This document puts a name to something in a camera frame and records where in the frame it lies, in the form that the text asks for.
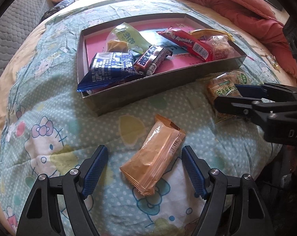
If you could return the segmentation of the green label round cake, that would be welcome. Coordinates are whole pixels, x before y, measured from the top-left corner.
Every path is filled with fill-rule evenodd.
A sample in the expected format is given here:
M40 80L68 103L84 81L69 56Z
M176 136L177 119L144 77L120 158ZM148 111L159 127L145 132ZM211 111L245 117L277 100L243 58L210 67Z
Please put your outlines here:
M230 72L209 75L204 79L204 92L215 113L215 124L233 118L233 115L219 113L214 107L218 96L241 96L240 92L229 77Z

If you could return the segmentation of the orange wafer packet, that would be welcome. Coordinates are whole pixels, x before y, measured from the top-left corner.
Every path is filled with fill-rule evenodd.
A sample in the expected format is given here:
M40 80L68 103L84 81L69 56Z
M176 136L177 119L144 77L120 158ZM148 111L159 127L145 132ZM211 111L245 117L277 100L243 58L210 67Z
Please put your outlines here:
M185 136L185 132L175 123L157 114L142 147L120 167L120 171L141 195L153 195L157 182Z

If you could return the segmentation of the clear round cookie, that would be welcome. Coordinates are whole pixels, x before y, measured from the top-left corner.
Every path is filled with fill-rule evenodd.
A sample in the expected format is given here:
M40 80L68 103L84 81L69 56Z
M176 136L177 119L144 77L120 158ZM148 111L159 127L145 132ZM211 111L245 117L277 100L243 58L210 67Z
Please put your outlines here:
M227 59L234 55L235 50L226 35L211 36L206 42L212 49L213 60Z

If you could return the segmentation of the red Alpenliebe candy pack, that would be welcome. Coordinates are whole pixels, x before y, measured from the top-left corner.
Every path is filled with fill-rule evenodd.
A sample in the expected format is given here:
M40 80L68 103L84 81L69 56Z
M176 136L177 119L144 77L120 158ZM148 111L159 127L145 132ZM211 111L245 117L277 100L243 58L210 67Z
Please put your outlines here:
M181 29L168 28L164 31L157 32L162 37L180 46L188 53L202 59L203 62L214 61L212 48L202 41L197 40Z

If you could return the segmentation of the gold wrapper snack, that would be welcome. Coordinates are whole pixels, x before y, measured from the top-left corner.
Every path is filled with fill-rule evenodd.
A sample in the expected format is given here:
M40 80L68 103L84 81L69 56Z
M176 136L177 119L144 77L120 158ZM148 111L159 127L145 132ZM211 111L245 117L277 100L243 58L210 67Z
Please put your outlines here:
M216 29L197 29L188 32L191 36L198 40L206 41L209 40L212 36L226 36L228 40L234 41L234 38L228 32Z

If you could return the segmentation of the brown Snickers bar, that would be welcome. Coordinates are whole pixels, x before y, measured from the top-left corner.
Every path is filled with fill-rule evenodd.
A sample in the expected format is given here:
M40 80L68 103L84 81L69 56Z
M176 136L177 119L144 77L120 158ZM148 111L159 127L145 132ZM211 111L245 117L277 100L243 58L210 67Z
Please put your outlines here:
M168 56L172 56L172 51L170 49L152 45L136 61L133 67L136 72L143 73L144 76L151 76Z

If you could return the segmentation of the blue biscuit packet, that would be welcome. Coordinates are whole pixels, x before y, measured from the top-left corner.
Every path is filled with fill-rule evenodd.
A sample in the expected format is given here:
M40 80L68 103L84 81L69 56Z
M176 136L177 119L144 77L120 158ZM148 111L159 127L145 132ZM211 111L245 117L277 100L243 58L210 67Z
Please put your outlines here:
M92 59L87 74L79 81L77 91L106 88L123 80L144 77L143 73L136 71L134 62L134 56L131 53L97 53Z

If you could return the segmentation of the green pastry snack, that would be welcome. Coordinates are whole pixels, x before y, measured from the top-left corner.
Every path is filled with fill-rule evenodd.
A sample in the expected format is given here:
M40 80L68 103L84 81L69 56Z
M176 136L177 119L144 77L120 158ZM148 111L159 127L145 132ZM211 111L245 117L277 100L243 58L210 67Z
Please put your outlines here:
M138 30L124 22L107 36L105 51L143 54L150 46Z

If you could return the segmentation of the small brown chocolate packet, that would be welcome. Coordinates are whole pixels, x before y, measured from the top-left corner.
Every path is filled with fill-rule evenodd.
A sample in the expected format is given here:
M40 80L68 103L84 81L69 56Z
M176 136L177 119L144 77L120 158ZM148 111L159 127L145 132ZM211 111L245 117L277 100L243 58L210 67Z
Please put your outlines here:
M239 71L239 70L231 71L229 73L229 77L231 78L231 81L235 84L241 84L241 85L250 84L249 77L242 71Z

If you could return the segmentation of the Hello Kitty teal blanket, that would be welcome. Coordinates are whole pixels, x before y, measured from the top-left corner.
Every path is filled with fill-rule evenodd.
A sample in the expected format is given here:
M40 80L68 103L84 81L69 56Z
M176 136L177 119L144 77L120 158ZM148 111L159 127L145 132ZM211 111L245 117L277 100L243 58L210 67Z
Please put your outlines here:
M77 92L76 54L82 29L147 13L178 12L230 31L247 54L242 70L254 84L278 81L270 66L230 27L173 0L131 0L87 6L54 16L35 55L16 73L8 93L0 136L0 222L17 230L27 196L41 173L59 176L108 147L109 161L86 201L101 235L188 235L204 202L193 193L181 159L175 157L155 195L142 197L123 177L120 166L140 149L161 114L181 127L199 157L211 167L257 177L281 146L263 140L256 125L241 119L215 124L198 83L190 83L97 116Z

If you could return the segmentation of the red quilted comforter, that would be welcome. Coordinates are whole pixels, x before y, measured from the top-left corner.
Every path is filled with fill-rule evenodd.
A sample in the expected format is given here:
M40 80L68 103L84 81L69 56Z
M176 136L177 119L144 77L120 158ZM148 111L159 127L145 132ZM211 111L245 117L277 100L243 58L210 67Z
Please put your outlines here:
M219 13L254 36L275 56L279 66L297 81L297 63L286 40L284 24L264 0L187 0Z

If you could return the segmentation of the dark cardboard box tray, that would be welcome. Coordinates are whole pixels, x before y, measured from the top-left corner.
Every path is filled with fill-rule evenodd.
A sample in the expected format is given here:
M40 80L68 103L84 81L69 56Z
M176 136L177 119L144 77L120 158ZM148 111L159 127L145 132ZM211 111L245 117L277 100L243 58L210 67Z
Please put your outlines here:
M98 114L240 68L235 42L186 13L132 16L81 31L77 91Z

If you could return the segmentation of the pink book in tray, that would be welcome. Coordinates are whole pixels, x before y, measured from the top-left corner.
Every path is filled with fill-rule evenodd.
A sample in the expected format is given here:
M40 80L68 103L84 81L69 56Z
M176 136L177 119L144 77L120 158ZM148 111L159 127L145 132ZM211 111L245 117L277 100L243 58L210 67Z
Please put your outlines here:
M156 69L155 72L157 74L202 63L200 58L193 56L180 46L158 34L159 31L164 31L168 28L181 29L188 32L194 29L190 24L175 18L132 22L129 25L135 28L135 31L126 34L123 37L123 41L129 43L128 51L135 58L139 58L151 45L166 47L172 51L172 55L167 56ZM88 62L91 62L97 52L107 52L107 43L109 41L117 41L122 37L121 34L116 34L113 29L113 27L110 27L86 36L85 44Z

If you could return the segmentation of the dark floral cloth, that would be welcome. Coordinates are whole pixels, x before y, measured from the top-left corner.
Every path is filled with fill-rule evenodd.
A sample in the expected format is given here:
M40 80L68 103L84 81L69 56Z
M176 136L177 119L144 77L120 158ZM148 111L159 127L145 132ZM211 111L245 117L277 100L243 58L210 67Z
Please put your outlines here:
M61 2L59 2L58 4L56 4L54 7L52 7L51 9L47 10L42 18L41 18L41 22L44 21L45 19L49 18L50 16L54 15L55 13L59 12L60 10L70 6L71 4L73 4L75 2L75 0L63 0Z

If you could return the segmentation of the grey quilted sofa cover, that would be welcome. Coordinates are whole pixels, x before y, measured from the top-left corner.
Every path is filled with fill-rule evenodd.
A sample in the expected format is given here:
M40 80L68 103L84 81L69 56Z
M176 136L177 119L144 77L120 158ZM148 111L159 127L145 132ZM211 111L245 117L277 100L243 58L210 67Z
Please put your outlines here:
M15 0L0 17L0 76L42 16L50 0Z

